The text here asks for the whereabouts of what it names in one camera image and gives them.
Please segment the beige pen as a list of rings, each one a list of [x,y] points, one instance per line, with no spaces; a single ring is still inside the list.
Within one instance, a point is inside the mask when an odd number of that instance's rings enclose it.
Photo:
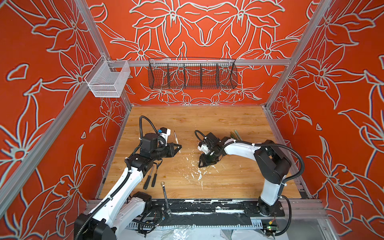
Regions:
[[[177,136],[176,131],[174,131],[174,136],[175,136],[176,143],[179,144],[179,140],[178,140],[178,136]]]

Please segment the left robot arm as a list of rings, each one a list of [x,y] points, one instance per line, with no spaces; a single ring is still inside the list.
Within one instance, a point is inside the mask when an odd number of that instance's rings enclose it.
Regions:
[[[136,223],[138,231],[145,234],[145,228],[153,231],[166,218],[164,210],[152,206],[150,195],[132,192],[155,161],[173,158],[182,145],[168,142],[172,131],[167,128],[153,128],[153,132],[144,134],[143,120],[149,118],[139,118],[140,143],[125,158],[126,168],[117,183],[96,207],[76,219],[75,240],[123,240],[129,224]]]

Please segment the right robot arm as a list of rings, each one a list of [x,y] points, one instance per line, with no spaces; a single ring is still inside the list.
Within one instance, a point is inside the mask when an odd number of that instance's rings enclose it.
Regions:
[[[215,165],[226,155],[247,158],[257,163],[264,177],[263,190],[258,199],[258,210],[262,216],[270,216],[276,202],[282,197],[286,183],[300,177],[305,170],[305,163],[298,152],[271,140],[257,144],[229,137],[219,139],[213,133],[204,135],[199,130],[195,131],[195,136],[199,140],[198,150],[202,152],[200,168]],[[288,173],[292,163],[283,149],[294,154],[300,163],[298,172],[290,177]]]

